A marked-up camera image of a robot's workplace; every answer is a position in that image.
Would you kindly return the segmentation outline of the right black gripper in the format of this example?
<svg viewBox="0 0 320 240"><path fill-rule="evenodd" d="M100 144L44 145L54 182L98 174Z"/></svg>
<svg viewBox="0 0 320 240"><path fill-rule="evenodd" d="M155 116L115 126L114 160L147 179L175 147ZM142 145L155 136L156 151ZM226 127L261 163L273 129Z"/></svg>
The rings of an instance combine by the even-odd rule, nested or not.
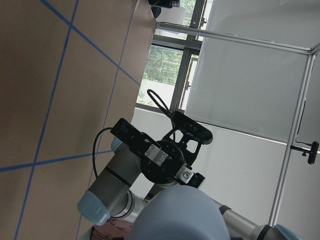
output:
<svg viewBox="0 0 320 240"><path fill-rule="evenodd" d="M173 142L163 139L155 141L124 118L115 124L111 133L140 159L141 172L151 182L158 185L176 182L197 189L205 180L202 174L193 172L192 166L187 165L181 150ZM182 136L177 130L170 138L179 142ZM193 153L197 145L197 142L190 140L187 150Z"/></svg>

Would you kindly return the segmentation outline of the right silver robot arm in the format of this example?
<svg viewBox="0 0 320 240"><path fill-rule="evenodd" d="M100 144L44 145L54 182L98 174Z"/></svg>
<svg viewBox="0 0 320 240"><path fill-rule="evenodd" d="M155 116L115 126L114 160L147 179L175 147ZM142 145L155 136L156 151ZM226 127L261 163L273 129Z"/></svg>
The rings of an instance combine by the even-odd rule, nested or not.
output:
<svg viewBox="0 0 320 240"><path fill-rule="evenodd" d="M171 117L172 133L153 140L124 118L110 128L113 158L77 204L96 226L108 220L131 224L131 240L296 240L282 225L257 225L213 200L199 187L204 176L192 171L199 146L212 142L212 133L189 117Z"/></svg>

